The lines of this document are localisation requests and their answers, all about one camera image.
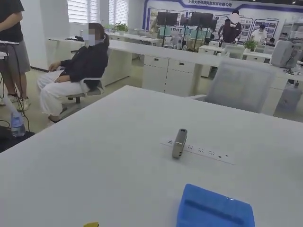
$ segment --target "ceiling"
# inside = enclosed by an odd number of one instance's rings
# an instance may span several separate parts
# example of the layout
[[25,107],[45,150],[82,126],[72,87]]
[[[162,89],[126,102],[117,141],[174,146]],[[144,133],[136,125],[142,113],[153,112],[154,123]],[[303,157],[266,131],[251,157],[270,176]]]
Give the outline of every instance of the ceiling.
[[[237,0],[237,1],[250,1],[250,2],[252,2],[252,0]],[[293,1],[295,1],[295,0],[256,0],[255,2],[292,5]],[[295,5],[303,6],[303,0],[296,0]]]

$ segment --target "gray shorts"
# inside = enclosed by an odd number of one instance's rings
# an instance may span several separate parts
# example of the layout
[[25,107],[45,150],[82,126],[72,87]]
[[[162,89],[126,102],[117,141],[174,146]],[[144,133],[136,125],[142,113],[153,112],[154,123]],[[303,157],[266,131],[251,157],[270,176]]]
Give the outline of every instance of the gray shorts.
[[[0,46],[0,52],[7,51],[9,53],[8,65],[12,74],[18,75],[19,71],[20,73],[26,73],[30,71],[27,48],[24,41],[21,41],[17,46],[7,46],[7,48],[5,46]],[[4,61],[0,61],[0,72],[3,76],[4,74],[8,73],[8,67]]]

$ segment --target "white pants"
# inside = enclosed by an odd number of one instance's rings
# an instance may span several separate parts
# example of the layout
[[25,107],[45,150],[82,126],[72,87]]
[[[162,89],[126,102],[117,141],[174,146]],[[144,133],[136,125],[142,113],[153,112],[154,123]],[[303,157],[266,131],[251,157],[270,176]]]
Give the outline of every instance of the white pants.
[[80,83],[54,83],[63,70],[48,72],[41,75],[37,80],[38,92],[40,95],[40,106],[43,113],[59,116],[62,112],[62,100],[66,96],[77,95],[88,92],[89,88],[85,85],[84,89]]

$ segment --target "blue tray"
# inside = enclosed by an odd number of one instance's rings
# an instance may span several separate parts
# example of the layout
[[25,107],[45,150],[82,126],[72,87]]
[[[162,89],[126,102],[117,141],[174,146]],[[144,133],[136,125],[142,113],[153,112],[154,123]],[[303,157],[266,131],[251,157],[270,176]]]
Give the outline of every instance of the blue tray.
[[187,184],[177,227],[255,227],[249,204]]

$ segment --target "window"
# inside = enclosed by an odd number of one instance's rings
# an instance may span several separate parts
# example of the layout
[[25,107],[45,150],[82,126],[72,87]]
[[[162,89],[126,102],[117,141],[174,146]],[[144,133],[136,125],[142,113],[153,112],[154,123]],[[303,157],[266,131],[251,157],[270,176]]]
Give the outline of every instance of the window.
[[128,22],[128,0],[108,0],[109,24],[127,24]]
[[99,0],[67,0],[70,23],[100,23]]

